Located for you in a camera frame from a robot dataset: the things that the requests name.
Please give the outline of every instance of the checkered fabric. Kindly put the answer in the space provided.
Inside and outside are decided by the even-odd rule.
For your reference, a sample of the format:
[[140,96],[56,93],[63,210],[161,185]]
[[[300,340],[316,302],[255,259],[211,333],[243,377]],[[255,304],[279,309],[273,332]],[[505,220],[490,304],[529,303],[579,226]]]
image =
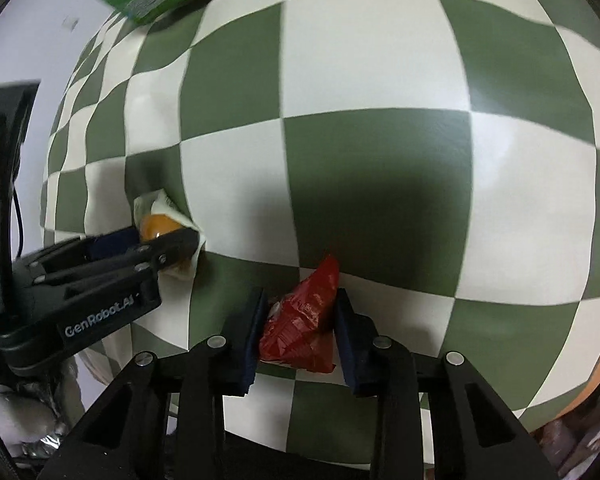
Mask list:
[[[204,230],[194,283],[89,350],[217,333],[252,285],[325,251],[354,309],[412,351],[466,355],[532,430],[600,357],[600,21],[585,0],[212,0],[85,48],[49,142],[45,243],[131,224],[164,188]],[[262,365],[226,427],[370,461],[376,401]],[[433,462],[427,399],[422,418]]]

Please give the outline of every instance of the black cable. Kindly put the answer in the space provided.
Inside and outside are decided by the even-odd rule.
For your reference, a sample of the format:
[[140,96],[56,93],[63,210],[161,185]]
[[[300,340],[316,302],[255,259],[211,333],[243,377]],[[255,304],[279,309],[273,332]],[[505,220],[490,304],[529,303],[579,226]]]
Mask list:
[[20,213],[20,202],[18,202],[18,193],[16,192],[15,188],[13,188],[13,203],[16,206],[16,216],[18,218],[18,232],[20,234],[20,242],[18,244],[18,254],[16,256],[16,258],[19,258],[22,256],[22,246],[24,244],[24,231],[22,229],[22,214]]

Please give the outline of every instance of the red plastic wrapper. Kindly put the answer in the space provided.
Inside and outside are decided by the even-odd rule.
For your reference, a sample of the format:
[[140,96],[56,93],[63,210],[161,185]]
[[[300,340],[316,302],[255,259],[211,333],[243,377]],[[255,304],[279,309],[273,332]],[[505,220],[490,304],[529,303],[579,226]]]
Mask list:
[[260,359],[330,374],[333,364],[332,311],[340,266],[331,255],[275,304],[260,339]]

